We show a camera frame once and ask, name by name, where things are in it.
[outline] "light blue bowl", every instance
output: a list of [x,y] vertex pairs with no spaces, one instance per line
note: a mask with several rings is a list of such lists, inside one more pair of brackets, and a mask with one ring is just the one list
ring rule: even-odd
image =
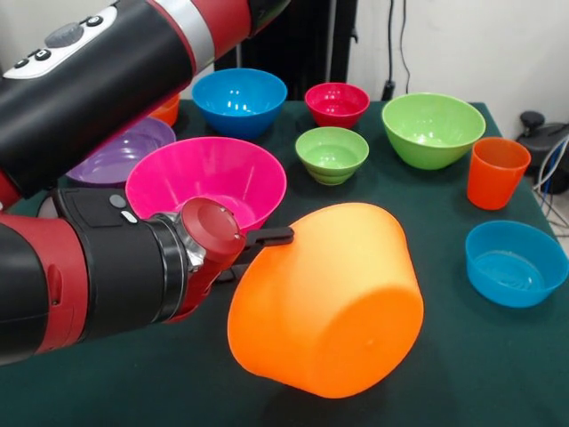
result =
[[466,239],[466,257],[472,286],[490,301],[511,308],[544,301],[569,273],[561,245],[521,222],[478,225]]
[[215,71],[192,90],[209,126],[223,136],[242,140],[254,140],[268,130],[287,94],[280,78],[252,68]]

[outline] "green bowl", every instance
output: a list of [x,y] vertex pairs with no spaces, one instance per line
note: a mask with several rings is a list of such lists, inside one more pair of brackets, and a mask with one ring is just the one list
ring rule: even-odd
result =
[[426,170],[456,162],[486,130],[477,109],[438,93],[395,98],[383,108],[381,118],[396,153],[408,165]]
[[303,133],[296,154],[319,183],[340,185],[350,178],[370,153],[359,134],[341,127],[317,127]]

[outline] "orange cup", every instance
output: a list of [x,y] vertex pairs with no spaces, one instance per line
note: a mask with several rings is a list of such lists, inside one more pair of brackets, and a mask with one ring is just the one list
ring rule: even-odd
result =
[[506,206],[532,160],[520,143],[500,137],[483,138],[474,144],[470,159],[468,198],[481,209]]
[[166,122],[170,127],[174,126],[180,112],[180,98],[181,95],[178,93],[150,113],[150,116]]

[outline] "magenta bowl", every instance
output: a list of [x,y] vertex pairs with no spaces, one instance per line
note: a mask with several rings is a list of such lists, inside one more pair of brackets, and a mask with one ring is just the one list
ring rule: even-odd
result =
[[142,219],[179,212],[186,201],[206,197],[231,211],[243,232],[257,230],[280,205],[286,173],[265,149],[234,138],[206,136],[178,141],[139,162],[126,196]]
[[322,83],[311,87],[304,96],[312,117],[319,126],[350,129],[370,106],[369,95],[347,83]]

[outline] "table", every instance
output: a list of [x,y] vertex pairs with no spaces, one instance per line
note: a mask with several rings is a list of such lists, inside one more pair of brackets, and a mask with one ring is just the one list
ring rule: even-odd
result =
[[[258,143],[286,168],[289,187],[267,226],[320,207],[374,203],[401,221],[425,301],[420,337],[387,378],[354,398],[326,400],[247,374],[232,358],[226,320],[232,286],[216,287],[184,323],[155,325],[0,368],[3,427],[133,426],[561,426],[569,425],[569,286],[542,305],[509,310],[469,285],[464,240],[492,219],[550,233],[526,184],[497,213],[465,196],[468,158],[443,171],[403,164],[374,102],[355,129],[371,154],[340,187],[316,184],[293,144],[313,127],[301,102],[287,102]],[[498,134],[488,109],[487,134]],[[180,138],[212,134],[182,103]],[[33,214],[41,196],[15,207]]]

